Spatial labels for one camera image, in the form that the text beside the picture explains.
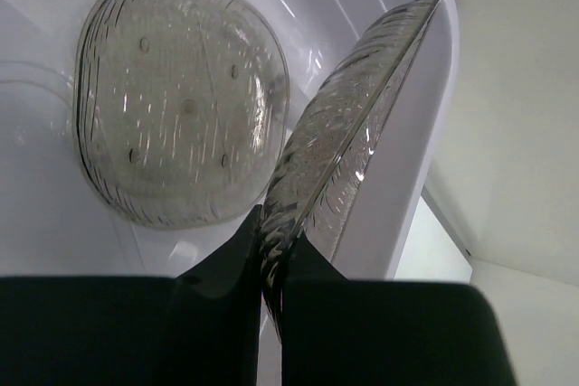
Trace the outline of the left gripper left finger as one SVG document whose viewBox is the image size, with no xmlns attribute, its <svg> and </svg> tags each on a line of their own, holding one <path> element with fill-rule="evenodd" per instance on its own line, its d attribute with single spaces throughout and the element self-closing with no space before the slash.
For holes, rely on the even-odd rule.
<svg viewBox="0 0 579 386">
<path fill-rule="evenodd" d="M 175 278 L 3 278 L 1 382 L 253 385 L 260 217 Z"/>
</svg>

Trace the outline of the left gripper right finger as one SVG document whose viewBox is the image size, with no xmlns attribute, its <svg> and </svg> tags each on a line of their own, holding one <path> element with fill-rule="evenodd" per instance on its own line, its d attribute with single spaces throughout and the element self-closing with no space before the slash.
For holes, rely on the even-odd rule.
<svg viewBox="0 0 579 386">
<path fill-rule="evenodd" d="M 347 279 L 304 236 L 287 266 L 283 384 L 516 384 L 497 319 L 475 287 Z"/>
</svg>

